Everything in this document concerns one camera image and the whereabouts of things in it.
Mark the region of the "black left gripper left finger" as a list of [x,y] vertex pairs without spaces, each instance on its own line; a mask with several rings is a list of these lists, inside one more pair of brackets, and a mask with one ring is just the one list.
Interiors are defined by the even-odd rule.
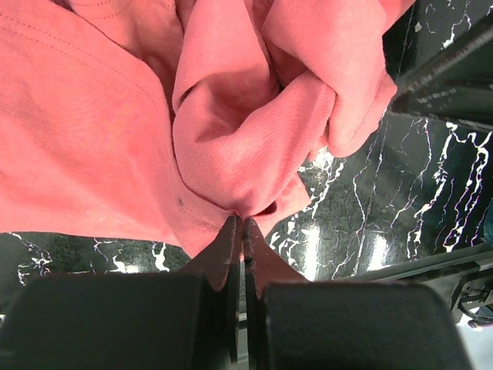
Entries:
[[3,369],[230,369],[237,360],[242,221],[229,217],[175,272],[52,274],[1,326]]

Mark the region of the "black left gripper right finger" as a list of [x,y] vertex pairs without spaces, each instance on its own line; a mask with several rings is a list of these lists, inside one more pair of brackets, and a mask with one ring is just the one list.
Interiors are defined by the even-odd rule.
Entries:
[[244,223],[251,369],[470,369],[444,302],[423,284],[311,282]]

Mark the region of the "salmon pink t-shirt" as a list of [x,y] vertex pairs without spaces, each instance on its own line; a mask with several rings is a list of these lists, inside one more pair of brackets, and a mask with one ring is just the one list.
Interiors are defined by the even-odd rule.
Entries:
[[263,232],[356,152],[409,1],[3,1],[1,229],[164,241]]

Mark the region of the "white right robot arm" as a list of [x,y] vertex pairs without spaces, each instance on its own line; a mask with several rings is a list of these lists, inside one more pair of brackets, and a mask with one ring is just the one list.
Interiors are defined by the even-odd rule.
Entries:
[[417,1],[384,44],[398,57],[390,113],[492,130],[490,1]]

